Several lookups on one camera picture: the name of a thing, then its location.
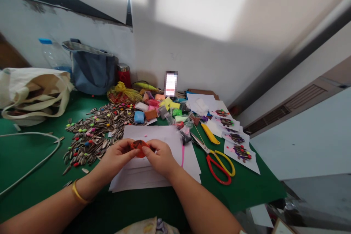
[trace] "blue bottle cap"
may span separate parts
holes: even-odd
[[[48,38],[38,38],[41,44],[52,44],[52,41]]]

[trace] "human hand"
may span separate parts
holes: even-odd
[[[140,149],[131,150],[130,145],[133,142],[133,139],[123,139],[112,145],[90,175],[99,179],[103,186],[111,182],[123,166],[140,152]]]
[[[168,144],[156,139],[148,141],[147,144],[157,152],[154,153],[152,149],[144,146],[143,153],[146,158],[158,173],[169,179],[180,168],[180,165],[174,159]]]

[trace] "bangle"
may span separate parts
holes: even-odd
[[[80,194],[78,193],[77,188],[76,188],[76,182],[77,182],[77,180],[78,180],[78,179],[76,179],[76,180],[73,182],[72,192],[73,192],[73,194],[78,198],[79,202],[81,202],[82,204],[86,205],[86,204],[90,203],[91,201],[85,200],[84,198],[82,198],[82,197],[80,196]]]

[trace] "scissors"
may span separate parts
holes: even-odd
[[[206,156],[207,164],[208,164],[208,167],[210,168],[211,174],[214,176],[214,178],[215,178],[218,182],[220,182],[222,185],[230,185],[230,184],[231,184],[231,177],[235,176],[235,169],[234,169],[234,165],[233,165],[232,161],[229,159],[229,157],[226,156],[224,153],[222,153],[222,152],[220,152],[220,151],[217,151],[217,150],[212,151],[211,149],[207,148],[207,146],[206,146],[203,142],[201,142],[193,133],[190,133],[190,134],[191,134],[191,136],[193,136],[193,138],[194,138],[192,141],[193,141],[195,144],[197,144],[198,146],[200,146],[200,147],[206,152],[206,154],[207,154],[207,156]],[[216,159],[217,159],[217,161],[220,163],[220,165],[219,165],[217,162],[215,162],[215,161],[210,157],[210,154],[213,154],[213,155],[216,157]],[[223,156],[225,159],[227,159],[227,161],[229,162],[229,164],[230,164],[230,166],[231,166],[231,169],[232,169],[232,172],[231,172],[231,173],[230,173],[230,172],[228,171],[228,169],[224,166],[224,164],[223,164],[222,161],[219,159],[219,157],[217,156],[217,154],[219,154],[219,155]],[[215,174],[215,172],[214,172],[213,169],[212,169],[211,162],[212,162],[213,164],[215,164],[215,166],[217,166],[217,167],[227,176],[228,181],[224,182],[223,180],[221,180],[221,179],[219,179],[219,178],[217,177],[217,175]]]

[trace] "green tablecloth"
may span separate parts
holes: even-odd
[[[108,100],[105,96],[92,98],[80,92],[72,92],[66,112],[61,117],[50,118],[39,125],[22,130],[22,132],[53,132],[59,138],[65,136],[65,139],[59,150],[45,164],[20,185],[0,197],[0,222],[61,190],[69,180],[84,176],[81,168],[72,168],[68,174],[62,176],[66,168],[62,157],[73,137],[72,133],[65,130],[65,126],[69,118],[72,118],[73,122],[86,118],[86,113],[92,108],[101,107],[106,103]],[[154,124],[166,125],[166,122],[158,120]],[[198,130],[207,146],[223,151],[224,139],[219,139],[221,144],[215,146],[208,140],[201,126]],[[10,133],[16,133],[12,123],[0,119],[0,134]],[[2,137],[0,145],[0,191],[23,176],[56,147],[52,138],[41,135]],[[201,168],[202,185],[232,213],[286,196],[282,184],[258,154],[256,158],[261,175],[233,161],[236,175],[232,178],[230,186],[223,186],[210,173],[203,150],[195,147],[195,153]],[[179,230],[188,227],[184,211],[172,187],[128,190],[119,193],[108,192],[108,187],[106,186],[95,201],[72,221],[66,233],[114,233],[136,221],[154,216],[162,217],[165,222]]]

